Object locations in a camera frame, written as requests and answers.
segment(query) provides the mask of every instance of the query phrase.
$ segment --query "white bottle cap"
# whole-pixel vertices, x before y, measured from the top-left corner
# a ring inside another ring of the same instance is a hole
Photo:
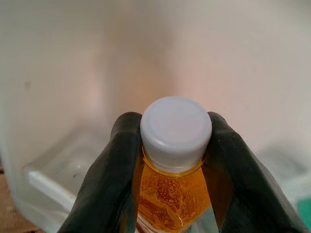
[[[148,161],[157,169],[181,173],[195,167],[212,132],[206,110],[183,97],[165,97],[144,112],[140,131]]]

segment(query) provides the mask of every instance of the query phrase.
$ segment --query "wooden surface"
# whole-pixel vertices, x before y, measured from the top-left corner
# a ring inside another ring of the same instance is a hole
[[[43,233],[16,210],[0,161],[0,233]]]

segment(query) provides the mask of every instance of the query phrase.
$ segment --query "plastic bottle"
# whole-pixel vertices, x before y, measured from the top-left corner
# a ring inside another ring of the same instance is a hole
[[[140,231],[185,232],[210,206],[200,167],[211,127],[207,112],[183,97],[165,97],[146,109],[140,124],[145,162]]]

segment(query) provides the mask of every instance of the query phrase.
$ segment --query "green object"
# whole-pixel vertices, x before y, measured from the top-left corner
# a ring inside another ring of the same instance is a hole
[[[311,230],[311,198],[300,200],[297,206],[302,220]]]

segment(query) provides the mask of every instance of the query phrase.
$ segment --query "translucent plastic jug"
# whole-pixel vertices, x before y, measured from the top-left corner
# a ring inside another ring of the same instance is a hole
[[[294,206],[310,198],[311,6],[301,4],[2,3],[0,151],[18,210],[57,231],[117,116],[171,95],[223,115]]]

